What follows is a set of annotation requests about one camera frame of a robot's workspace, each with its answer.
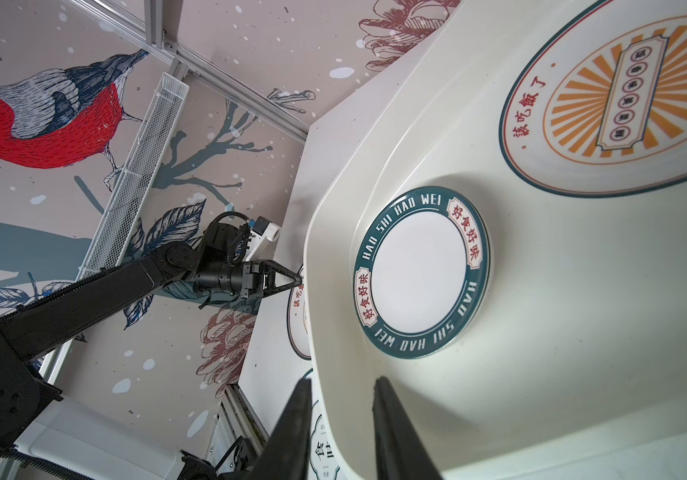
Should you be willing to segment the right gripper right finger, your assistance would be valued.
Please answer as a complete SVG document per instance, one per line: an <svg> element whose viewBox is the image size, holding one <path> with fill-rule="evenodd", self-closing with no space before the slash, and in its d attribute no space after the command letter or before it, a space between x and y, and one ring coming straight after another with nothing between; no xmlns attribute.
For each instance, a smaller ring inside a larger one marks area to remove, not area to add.
<svg viewBox="0 0 687 480"><path fill-rule="evenodd" d="M441 479L393 384L385 376L375 382L373 424L377 479Z"/></svg>

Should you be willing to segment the green rim plate front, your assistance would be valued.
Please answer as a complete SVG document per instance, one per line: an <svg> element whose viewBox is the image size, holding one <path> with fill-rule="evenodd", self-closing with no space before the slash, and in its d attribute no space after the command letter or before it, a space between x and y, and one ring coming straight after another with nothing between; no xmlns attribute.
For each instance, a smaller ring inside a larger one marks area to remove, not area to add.
<svg viewBox="0 0 687 480"><path fill-rule="evenodd" d="M353 264L357 320L379 351L419 359L475 319L491 276L483 217L463 194L423 186L375 216Z"/></svg>

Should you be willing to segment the orange sunburst plate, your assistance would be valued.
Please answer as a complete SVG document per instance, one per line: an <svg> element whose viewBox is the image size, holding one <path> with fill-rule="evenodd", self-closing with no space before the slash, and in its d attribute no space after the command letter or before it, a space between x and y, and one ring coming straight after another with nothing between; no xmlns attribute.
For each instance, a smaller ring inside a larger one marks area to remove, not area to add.
<svg viewBox="0 0 687 480"><path fill-rule="evenodd" d="M310 324L306 311L305 284L291 289L287 304L287 334L293 352L299 358L312 359Z"/></svg>

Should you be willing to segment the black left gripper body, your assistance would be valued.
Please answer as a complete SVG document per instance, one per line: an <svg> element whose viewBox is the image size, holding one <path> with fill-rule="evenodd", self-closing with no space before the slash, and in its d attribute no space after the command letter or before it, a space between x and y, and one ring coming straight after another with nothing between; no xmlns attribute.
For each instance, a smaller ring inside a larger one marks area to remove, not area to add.
<svg viewBox="0 0 687 480"><path fill-rule="evenodd" d="M199 293L226 292L239 298L264 298L272 285L270 260L240 262L232 265L227 261L203 263L190 278Z"/></svg>

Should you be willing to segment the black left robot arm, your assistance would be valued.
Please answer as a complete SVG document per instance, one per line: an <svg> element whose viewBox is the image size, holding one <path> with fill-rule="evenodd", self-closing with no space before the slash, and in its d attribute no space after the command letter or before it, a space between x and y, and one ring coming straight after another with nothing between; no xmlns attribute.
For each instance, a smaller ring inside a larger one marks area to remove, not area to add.
<svg viewBox="0 0 687 480"><path fill-rule="evenodd" d="M224 250L173 242L0 317L0 457L67 479L214 479L193 454L163 448L43 380L32 362L177 281L245 299L302 280L272 260L231 264Z"/></svg>

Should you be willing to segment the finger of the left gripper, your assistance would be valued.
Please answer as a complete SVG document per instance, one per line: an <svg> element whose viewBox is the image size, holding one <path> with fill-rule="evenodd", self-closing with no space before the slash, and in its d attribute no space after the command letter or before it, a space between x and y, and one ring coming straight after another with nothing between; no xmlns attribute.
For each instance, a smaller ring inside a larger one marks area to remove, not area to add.
<svg viewBox="0 0 687 480"><path fill-rule="evenodd" d="M263 266L267 287L298 287L303 283L301 274L274 260L265 260Z"/></svg>

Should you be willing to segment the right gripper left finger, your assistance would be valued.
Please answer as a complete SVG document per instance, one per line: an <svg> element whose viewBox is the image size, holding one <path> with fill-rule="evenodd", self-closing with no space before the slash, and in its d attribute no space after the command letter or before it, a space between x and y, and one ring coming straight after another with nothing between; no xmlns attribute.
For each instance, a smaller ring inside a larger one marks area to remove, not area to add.
<svg viewBox="0 0 687 480"><path fill-rule="evenodd" d="M250 471L249 480L307 479L312 413L312 382L303 378L297 383L266 448Z"/></svg>

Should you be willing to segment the white plastic bin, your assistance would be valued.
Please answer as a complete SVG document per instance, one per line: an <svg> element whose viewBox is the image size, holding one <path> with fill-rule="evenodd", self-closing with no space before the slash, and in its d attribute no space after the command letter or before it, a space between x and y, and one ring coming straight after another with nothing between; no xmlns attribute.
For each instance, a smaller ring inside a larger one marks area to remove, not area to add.
<svg viewBox="0 0 687 480"><path fill-rule="evenodd" d="M353 98L391 95L323 197L306 246L313 358L343 473L373 479L373 390L397 390L441 475L507 478L575 460L687 448L687 181L641 194L541 191L503 159L499 122L529 60L597 1L465 1ZM491 242L470 326L414 360L377 349L353 264L397 196L467 197ZM687 460L675 466L687 477Z"/></svg>

